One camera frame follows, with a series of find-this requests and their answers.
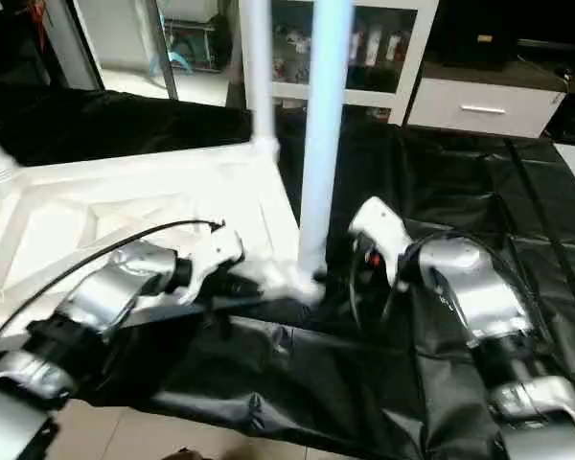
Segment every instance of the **black plastic sheet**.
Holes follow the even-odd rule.
[[[281,116],[280,170],[298,216],[304,119]],[[116,93],[0,87],[0,142],[26,165],[246,140],[238,110]],[[340,283],[345,230],[380,196],[413,237],[455,227],[487,241],[533,290],[575,379],[575,179],[546,141],[371,125],[346,116],[334,185],[326,300],[241,307],[124,332],[86,398],[366,458],[487,459],[497,427],[452,313],[425,291],[387,290],[357,332]]]

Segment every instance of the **white drawer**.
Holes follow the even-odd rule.
[[[563,98],[554,91],[422,79],[409,124],[539,137]]]

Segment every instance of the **blue object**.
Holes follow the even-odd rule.
[[[315,1],[298,248],[299,267],[311,274],[326,265],[353,21],[353,0]]]
[[[162,30],[164,30],[164,23],[165,23],[164,14],[162,12],[160,12],[160,24],[162,24]],[[172,44],[173,43],[170,40],[166,41],[166,47],[167,48],[170,49]],[[187,74],[192,74],[194,72],[192,70],[192,66],[187,61],[187,59],[185,59],[179,53],[176,53],[174,51],[168,51],[168,53],[169,53],[169,61],[170,62],[178,62],[179,64],[181,64],[181,66],[183,67],[183,70],[185,70],[185,72]],[[155,74],[155,71],[157,70],[159,65],[160,65],[160,63],[159,63],[158,57],[154,56],[153,59],[151,60],[151,63],[149,64],[149,74],[151,76],[153,76],[153,74]]]

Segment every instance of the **white metal base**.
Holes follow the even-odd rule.
[[[18,170],[0,185],[0,324],[76,261],[181,219],[225,220],[250,257],[296,262],[298,227],[281,176],[271,155],[250,143]],[[176,227],[149,241],[184,257],[206,232],[204,226]],[[17,345],[31,320],[48,316],[65,292],[104,262],[50,290],[13,323],[0,348]],[[141,304],[132,324],[144,321],[150,304]]]

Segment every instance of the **white cabinet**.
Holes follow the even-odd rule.
[[[438,0],[354,0],[356,14],[350,45],[345,104],[386,109],[388,123],[401,124],[420,67]],[[246,15],[240,0],[243,67],[247,106],[251,61]],[[311,0],[272,0],[273,96],[308,98],[311,61]]]
[[[563,99],[556,91],[424,78],[409,124],[539,137]]]

